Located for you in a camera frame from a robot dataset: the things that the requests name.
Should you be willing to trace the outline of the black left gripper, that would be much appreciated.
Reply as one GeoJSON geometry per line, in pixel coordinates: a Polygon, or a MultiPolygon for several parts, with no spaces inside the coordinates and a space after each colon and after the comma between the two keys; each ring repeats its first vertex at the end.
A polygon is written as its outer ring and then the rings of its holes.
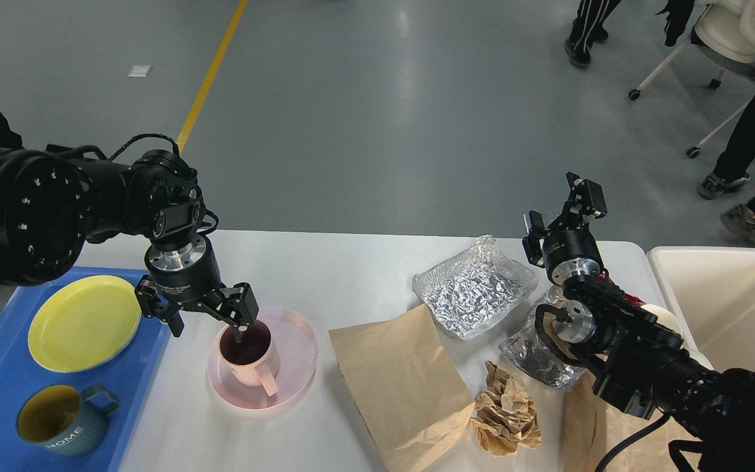
{"type": "Polygon", "coordinates": [[[223,284],[212,242],[195,235],[179,250],[162,251],[151,246],[144,257],[147,275],[135,286],[135,297],[147,319],[158,319],[179,338],[185,328],[180,311],[207,313],[233,329],[242,344],[255,325],[260,305],[249,283],[229,288],[223,284]]]}

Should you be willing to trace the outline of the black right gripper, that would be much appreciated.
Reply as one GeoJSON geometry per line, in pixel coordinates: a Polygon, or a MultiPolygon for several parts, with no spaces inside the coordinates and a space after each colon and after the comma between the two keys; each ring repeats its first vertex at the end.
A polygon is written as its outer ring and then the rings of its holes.
{"type": "Polygon", "coordinates": [[[597,241],[586,228],[608,215],[602,186],[574,172],[567,172],[566,178],[570,193],[560,213],[560,228],[565,230],[547,235],[539,212],[524,215],[527,235],[522,247],[528,263],[545,269],[554,286],[574,276],[597,276],[604,269],[597,241]]]}

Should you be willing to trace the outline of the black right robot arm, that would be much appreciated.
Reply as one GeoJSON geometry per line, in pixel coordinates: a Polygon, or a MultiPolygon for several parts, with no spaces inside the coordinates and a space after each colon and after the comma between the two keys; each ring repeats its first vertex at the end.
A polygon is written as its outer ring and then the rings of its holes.
{"type": "Polygon", "coordinates": [[[674,419],[694,436],[669,442],[677,470],[691,469],[684,457],[689,452],[700,454],[701,471],[755,471],[755,372],[704,367],[684,349],[680,334],[611,280],[589,230],[591,220],[606,215],[602,188],[572,172],[566,177],[570,194],[551,224],[536,211],[525,217],[528,262],[545,269],[567,301],[564,307],[540,304],[534,328],[560,361],[595,376],[592,391],[606,403],[643,419],[663,413],[612,448],[596,470],[674,419]]]}

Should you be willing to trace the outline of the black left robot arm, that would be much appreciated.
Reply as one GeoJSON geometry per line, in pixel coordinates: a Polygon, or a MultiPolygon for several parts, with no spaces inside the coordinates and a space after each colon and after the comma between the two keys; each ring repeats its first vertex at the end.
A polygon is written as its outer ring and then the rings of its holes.
{"type": "Polygon", "coordinates": [[[149,240],[135,287],[142,313],[179,336],[181,313],[207,313],[241,342],[260,306],[248,283],[222,282],[198,172],[179,147],[132,164],[96,146],[0,147],[0,284],[39,286],[71,269],[85,244],[118,234],[149,240]]]}

